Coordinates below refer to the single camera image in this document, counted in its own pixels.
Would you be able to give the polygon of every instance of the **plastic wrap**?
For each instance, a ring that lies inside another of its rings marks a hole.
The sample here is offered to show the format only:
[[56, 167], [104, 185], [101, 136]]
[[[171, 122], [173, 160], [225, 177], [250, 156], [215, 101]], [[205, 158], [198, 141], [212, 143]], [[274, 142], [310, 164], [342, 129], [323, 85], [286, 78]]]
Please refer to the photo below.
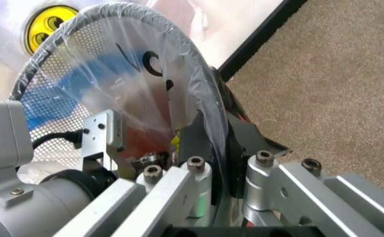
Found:
[[[6, 98], [29, 60], [30, 50], [26, 46], [26, 37], [32, 19], [52, 6], [67, 6], [75, 10], [103, 2], [120, 0], [0, 0], [0, 99]], [[201, 12], [191, 0], [123, 0], [137, 2], [165, 14], [180, 28], [189, 33], [195, 12]]]
[[[124, 157], [171, 149], [197, 110], [225, 177], [225, 111], [213, 75], [192, 41], [163, 15], [133, 3], [89, 7], [64, 23], [33, 55], [11, 95], [26, 109], [32, 139], [79, 129], [113, 109], [128, 118]], [[78, 158], [63, 141], [35, 160]]]

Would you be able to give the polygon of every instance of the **yellow label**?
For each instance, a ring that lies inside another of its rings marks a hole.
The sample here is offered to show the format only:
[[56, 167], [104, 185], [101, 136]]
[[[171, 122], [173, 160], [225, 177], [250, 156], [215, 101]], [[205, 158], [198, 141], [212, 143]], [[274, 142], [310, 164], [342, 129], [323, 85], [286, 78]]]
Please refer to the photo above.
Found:
[[26, 29], [25, 45], [27, 51], [33, 54], [42, 42], [60, 27], [60, 24], [73, 19], [77, 14], [77, 10], [63, 5], [41, 10], [32, 18]]

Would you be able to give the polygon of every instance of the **silver metal frame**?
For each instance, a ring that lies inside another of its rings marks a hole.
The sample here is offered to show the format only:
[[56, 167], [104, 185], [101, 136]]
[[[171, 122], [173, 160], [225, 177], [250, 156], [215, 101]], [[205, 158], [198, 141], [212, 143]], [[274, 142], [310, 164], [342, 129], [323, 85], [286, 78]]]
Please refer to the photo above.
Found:
[[161, 236], [170, 225], [181, 225], [198, 200], [195, 177], [171, 167], [112, 236]]
[[244, 216], [256, 225], [312, 224], [327, 236], [384, 236], [384, 192], [361, 177], [315, 177], [299, 163], [248, 160]]

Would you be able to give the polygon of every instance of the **beige carpet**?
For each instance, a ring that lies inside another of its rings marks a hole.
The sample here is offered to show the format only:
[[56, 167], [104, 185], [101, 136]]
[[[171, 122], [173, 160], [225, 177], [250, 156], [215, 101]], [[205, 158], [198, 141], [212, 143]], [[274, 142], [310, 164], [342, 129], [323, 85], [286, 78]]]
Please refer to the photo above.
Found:
[[282, 161], [384, 189], [384, 0], [309, 0], [228, 85]]

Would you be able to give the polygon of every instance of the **hex socket bolt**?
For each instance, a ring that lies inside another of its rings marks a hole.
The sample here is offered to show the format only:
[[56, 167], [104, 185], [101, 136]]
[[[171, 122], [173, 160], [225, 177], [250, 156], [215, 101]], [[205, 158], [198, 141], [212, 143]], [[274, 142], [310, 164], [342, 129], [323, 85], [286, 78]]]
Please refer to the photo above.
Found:
[[315, 159], [306, 158], [301, 162], [301, 165], [314, 176], [318, 177], [319, 175], [321, 175], [321, 162]]
[[256, 153], [256, 160], [262, 167], [272, 167], [274, 164], [274, 155], [270, 151], [258, 151]]
[[192, 173], [201, 173], [205, 169], [205, 160], [199, 156], [190, 157], [187, 159], [187, 169]]
[[143, 170], [145, 181], [150, 184], [156, 184], [163, 176], [163, 169], [159, 165], [153, 164]]

